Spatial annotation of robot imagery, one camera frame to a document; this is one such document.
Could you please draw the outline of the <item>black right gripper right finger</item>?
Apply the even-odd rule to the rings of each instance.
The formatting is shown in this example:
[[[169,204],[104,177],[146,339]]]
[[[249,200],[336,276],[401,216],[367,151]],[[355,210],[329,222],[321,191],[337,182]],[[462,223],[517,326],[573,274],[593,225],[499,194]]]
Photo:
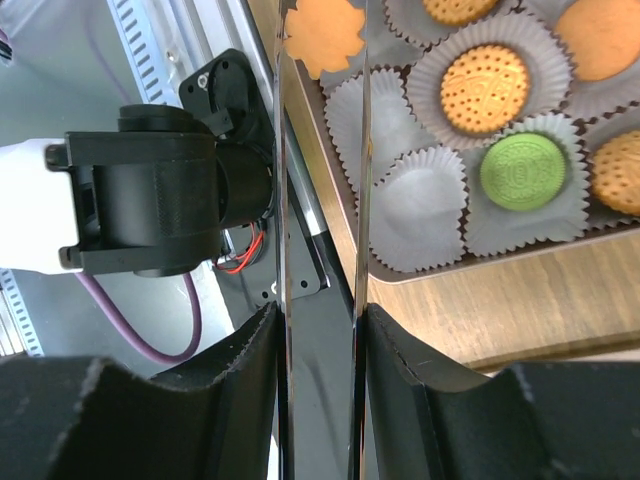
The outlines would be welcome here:
[[[368,310],[368,387],[383,479],[635,479],[635,362],[517,362],[492,376]]]

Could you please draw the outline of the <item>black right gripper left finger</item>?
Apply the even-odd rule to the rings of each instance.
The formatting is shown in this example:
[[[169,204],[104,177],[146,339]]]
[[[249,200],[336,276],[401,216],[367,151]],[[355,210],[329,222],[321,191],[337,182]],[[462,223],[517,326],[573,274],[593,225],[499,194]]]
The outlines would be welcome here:
[[[277,329],[266,305],[149,379],[101,357],[3,360],[2,477],[265,478]]]

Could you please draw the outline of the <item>green round cookie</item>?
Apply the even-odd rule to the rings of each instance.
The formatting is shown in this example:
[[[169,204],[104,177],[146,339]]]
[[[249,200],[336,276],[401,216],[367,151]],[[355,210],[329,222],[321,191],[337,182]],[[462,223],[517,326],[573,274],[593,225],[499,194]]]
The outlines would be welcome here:
[[[565,175],[563,151],[537,133],[516,133],[494,143],[481,161],[479,174],[487,197],[516,212],[547,205],[560,192]]]

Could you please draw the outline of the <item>tan round biscuit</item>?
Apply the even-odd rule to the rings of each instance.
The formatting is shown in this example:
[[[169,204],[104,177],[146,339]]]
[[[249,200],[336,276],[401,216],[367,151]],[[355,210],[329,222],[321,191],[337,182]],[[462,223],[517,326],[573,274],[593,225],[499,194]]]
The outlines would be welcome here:
[[[594,195],[609,208],[639,215],[639,130],[618,135],[592,156]]]
[[[481,45],[449,65],[440,84],[440,102],[455,129],[484,135],[519,115],[530,87],[529,69],[518,53],[501,45]]]
[[[497,0],[423,0],[426,12],[448,26],[464,26],[487,15]]]

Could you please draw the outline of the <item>rose gold cookie tin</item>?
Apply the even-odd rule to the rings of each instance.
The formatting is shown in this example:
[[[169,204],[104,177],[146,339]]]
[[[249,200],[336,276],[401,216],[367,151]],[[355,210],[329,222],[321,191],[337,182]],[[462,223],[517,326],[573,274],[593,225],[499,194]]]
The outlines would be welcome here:
[[[434,20],[422,1],[349,1],[365,10],[364,48],[349,67],[312,80],[304,92],[350,231],[361,213],[361,155],[371,157],[369,257],[374,279],[402,284],[482,260],[503,260],[639,226],[592,191],[593,154],[639,130],[639,59],[607,80],[580,81],[573,54],[554,27],[576,1],[498,1],[464,26]],[[526,104],[501,129],[455,129],[440,102],[449,65],[481,45],[525,61]],[[555,142],[566,159],[563,186],[547,205],[506,210],[480,184],[487,150],[516,133]]]

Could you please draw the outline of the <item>orange chip cookie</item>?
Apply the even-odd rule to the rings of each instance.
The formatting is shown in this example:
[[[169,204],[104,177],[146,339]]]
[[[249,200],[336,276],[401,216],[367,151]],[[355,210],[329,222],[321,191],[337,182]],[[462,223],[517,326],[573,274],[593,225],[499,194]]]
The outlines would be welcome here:
[[[576,1],[554,31],[573,54],[580,81],[607,80],[639,59],[639,2]]]

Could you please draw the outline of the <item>orange leaf cookie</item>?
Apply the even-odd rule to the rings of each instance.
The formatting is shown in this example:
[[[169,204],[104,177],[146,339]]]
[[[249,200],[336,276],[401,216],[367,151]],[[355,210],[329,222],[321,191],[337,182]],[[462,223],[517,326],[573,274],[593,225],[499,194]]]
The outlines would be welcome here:
[[[365,45],[366,14],[345,0],[301,0],[287,10],[284,47],[301,61],[312,80],[349,67],[349,58]]]

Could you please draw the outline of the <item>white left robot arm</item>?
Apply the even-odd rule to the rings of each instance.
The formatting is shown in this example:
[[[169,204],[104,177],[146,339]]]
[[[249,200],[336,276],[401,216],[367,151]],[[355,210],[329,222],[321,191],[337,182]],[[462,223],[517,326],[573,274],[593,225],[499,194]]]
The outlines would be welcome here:
[[[165,365],[151,378],[104,357],[1,364],[5,479],[263,479],[276,393],[278,310],[262,306],[228,337],[199,346],[202,314],[178,354],[156,352],[123,318],[99,274],[188,276],[242,218],[220,210],[220,165],[252,157],[219,146],[192,114],[128,105],[114,132],[69,132],[1,151],[2,266],[74,273],[121,334]]]

